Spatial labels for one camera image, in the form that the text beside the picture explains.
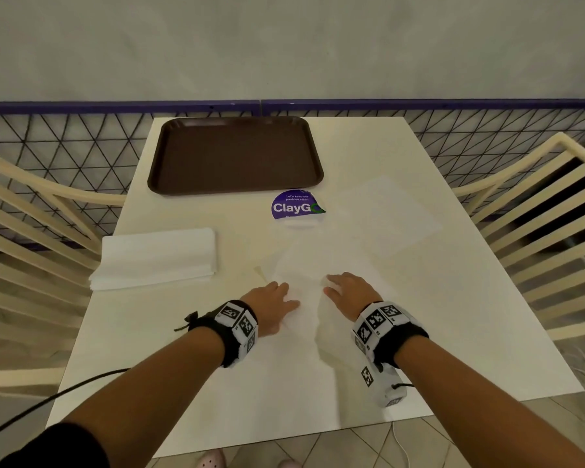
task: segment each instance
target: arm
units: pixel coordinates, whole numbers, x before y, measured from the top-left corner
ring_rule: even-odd
[[[381,296],[350,273],[328,276],[324,292],[355,322]],[[585,453],[506,392],[428,338],[413,336],[394,355],[473,467],[584,467]]]
[[[285,314],[288,284],[270,283],[241,300],[258,320],[260,336],[276,333]],[[157,351],[80,404],[65,422],[85,428],[113,468],[144,467],[210,375],[225,348],[218,334],[199,327]]]

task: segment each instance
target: tray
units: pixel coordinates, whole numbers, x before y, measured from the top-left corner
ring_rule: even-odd
[[[162,195],[307,188],[323,179],[299,117],[175,118],[161,129],[148,187]]]

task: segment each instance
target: tabletop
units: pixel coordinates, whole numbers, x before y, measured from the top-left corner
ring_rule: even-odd
[[[116,235],[211,227],[218,272],[209,282],[178,281],[94,292],[60,386],[132,366],[177,338],[190,312],[264,285],[256,272],[293,239],[274,227],[280,191],[164,197],[147,186],[161,125],[143,148]],[[374,267],[432,338],[520,401],[583,388],[471,222],[403,118],[305,118],[325,172],[311,188],[329,206],[343,191],[388,176],[441,229]],[[234,368],[217,370],[156,453],[157,457],[344,427],[431,415],[415,390],[380,410],[351,397],[350,374],[290,331],[260,339]],[[54,402],[48,424],[66,416],[104,378]]]

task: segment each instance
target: black sleeve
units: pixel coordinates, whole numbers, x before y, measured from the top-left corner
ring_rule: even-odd
[[[0,468],[12,467],[110,468],[104,449],[94,436],[76,424],[48,427],[21,450],[4,457]]]

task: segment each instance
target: wrist strap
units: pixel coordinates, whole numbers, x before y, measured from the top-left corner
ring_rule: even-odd
[[[176,330],[188,327],[188,331],[191,331],[197,327],[207,327],[217,332],[225,346],[225,356],[221,364],[224,368],[230,368],[241,361],[256,344],[256,314],[240,300],[228,301],[202,317],[193,312],[185,321],[188,325]]]
[[[394,354],[414,335],[429,338],[420,322],[403,307],[383,301],[368,305],[353,325],[352,337],[366,358],[376,365],[397,368]]]

